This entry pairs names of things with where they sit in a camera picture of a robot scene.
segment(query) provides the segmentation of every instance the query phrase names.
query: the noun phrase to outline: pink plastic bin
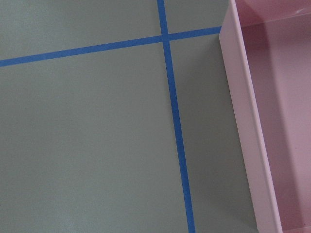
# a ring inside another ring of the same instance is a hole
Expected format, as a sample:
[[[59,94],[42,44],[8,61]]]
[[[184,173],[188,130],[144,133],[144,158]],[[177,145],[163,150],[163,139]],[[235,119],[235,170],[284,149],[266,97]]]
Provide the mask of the pink plastic bin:
[[[230,0],[220,32],[260,233],[311,233],[311,0]]]

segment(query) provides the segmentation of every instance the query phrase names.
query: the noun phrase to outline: horizontal blue line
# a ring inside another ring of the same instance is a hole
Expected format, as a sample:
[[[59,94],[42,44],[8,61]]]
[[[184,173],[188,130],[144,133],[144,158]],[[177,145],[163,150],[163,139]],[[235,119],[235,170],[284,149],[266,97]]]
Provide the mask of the horizontal blue line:
[[[25,56],[25,57],[17,57],[17,58],[12,58],[12,59],[1,60],[0,67],[12,66],[12,65],[29,63],[29,62],[36,62],[36,61],[43,61],[43,60],[49,60],[49,59],[54,59],[54,58],[60,58],[60,57],[75,56],[79,54],[86,54],[86,53],[92,53],[92,52],[115,50],[115,49],[132,47],[132,46],[147,45],[147,44],[153,44],[153,43],[158,43],[158,42],[162,42],[162,36],[160,35],[141,38],[141,39],[114,42],[114,43],[109,43],[109,44],[82,47],[82,48],[76,48],[76,49],[70,49],[70,50],[47,52],[47,53],[42,53],[42,54],[37,54],[37,55],[30,55],[30,56]]]
[[[217,34],[220,32],[220,28],[221,27],[205,28],[205,29],[187,31],[187,32],[182,32],[182,33],[173,33],[173,34],[169,34],[169,40],[179,40],[179,39],[186,39],[186,38],[203,36],[203,35]],[[30,55],[30,56],[0,60],[0,67],[18,65],[18,64],[29,63],[29,62],[37,62],[37,61],[54,59],[54,58],[69,57],[69,56],[75,56],[75,55],[92,53],[92,52],[100,52],[100,51],[115,50],[115,49],[121,49],[121,48],[133,47],[133,46],[139,46],[139,45],[147,45],[147,44],[159,43],[162,41],[163,41],[162,36],[157,35],[157,36],[145,37],[141,39],[125,40],[125,41],[120,41],[120,42],[81,47],[81,48],[70,49],[70,50],[47,52],[47,53],[42,53],[42,54],[37,54],[37,55]]]
[[[192,38],[197,36],[203,36],[203,35],[212,35],[212,34],[218,34],[220,32],[221,27],[214,27],[214,28],[204,28],[199,30],[193,30],[193,31],[187,31],[182,33],[173,33],[169,34],[170,40],[180,40],[180,39],[186,39],[186,38]]]

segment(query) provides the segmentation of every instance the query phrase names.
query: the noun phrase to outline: gray floor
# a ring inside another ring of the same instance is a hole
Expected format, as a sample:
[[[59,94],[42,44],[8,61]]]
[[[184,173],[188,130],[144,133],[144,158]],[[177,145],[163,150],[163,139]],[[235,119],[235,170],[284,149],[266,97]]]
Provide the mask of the gray floor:
[[[160,35],[155,0],[3,0],[0,60]],[[226,0],[168,0],[170,33]],[[218,35],[171,42],[197,233],[256,233]],[[187,233],[161,43],[0,67],[0,232]]]

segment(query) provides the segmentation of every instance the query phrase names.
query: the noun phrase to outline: blue tape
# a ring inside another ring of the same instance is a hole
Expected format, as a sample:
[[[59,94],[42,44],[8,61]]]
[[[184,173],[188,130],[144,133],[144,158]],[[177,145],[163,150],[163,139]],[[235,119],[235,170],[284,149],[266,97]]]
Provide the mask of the blue tape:
[[[192,37],[203,36],[203,35],[218,34],[220,32],[220,29],[221,27],[214,27],[214,28],[205,28],[205,29],[187,31],[187,32],[182,32],[182,33],[173,33],[173,34],[169,34],[169,39],[180,40],[180,39],[192,38]]]
[[[17,58],[12,58],[12,59],[1,60],[0,67],[12,66],[12,65],[29,63],[29,62],[36,62],[36,61],[43,61],[43,60],[49,60],[49,59],[54,59],[54,58],[60,58],[60,57],[69,57],[69,56],[75,56],[75,55],[92,53],[92,52],[115,50],[115,49],[132,47],[132,46],[147,45],[147,44],[153,44],[153,43],[159,43],[159,42],[162,42],[162,36],[160,35],[141,38],[141,39],[114,42],[114,43],[109,43],[109,44],[82,47],[82,48],[76,48],[76,49],[70,49],[70,50],[62,50],[62,51],[57,51],[57,52],[48,52],[48,53],[42,53],[42,54],[37,54],[37,55],[30,55],[30,56],[25,56],[25,57],[17,57]]]
[[[171,98],[173,123],[174,123],[174,129],[175,129],[175,138],[176,138],[176,144],[177,144],[181,182],[182,182],[183,193],[184,193],[188,231],[189,233],[195,233],[192,202],[191,202],[191,195],[190,195],[190,186],[189,186],[187,164],[186,164],[186,156],[185,156],[184,142],[183,142],[183,136],[182,136],[182,131],[181,131],[181,123],[180,123],[178,101],[177,101],[177,92],[176,92],[175,78],[174,78],[174,71],[173,71],[173,61],[172,61],[172,55],[171,55],[170,39],[169,39],[169,32],[168,32],[166,15],[165,15],[164,1],[157,0],[157,6],[158,6],[158,11],[159,11],[161,33],[162,33],[162,38],[163,38],[163,50],[164,50],[167,78],[168,78],[168,83],[169,83],[169,92],[170,92],[170,98]]]

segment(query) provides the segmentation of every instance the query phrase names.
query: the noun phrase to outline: pink container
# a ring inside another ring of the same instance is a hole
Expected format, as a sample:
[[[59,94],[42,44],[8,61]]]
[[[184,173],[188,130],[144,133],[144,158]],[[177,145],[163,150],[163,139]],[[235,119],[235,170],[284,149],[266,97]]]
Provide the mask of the pink container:
[[[230,0],[220,32],[260,233],[311,233],[311,0]]]

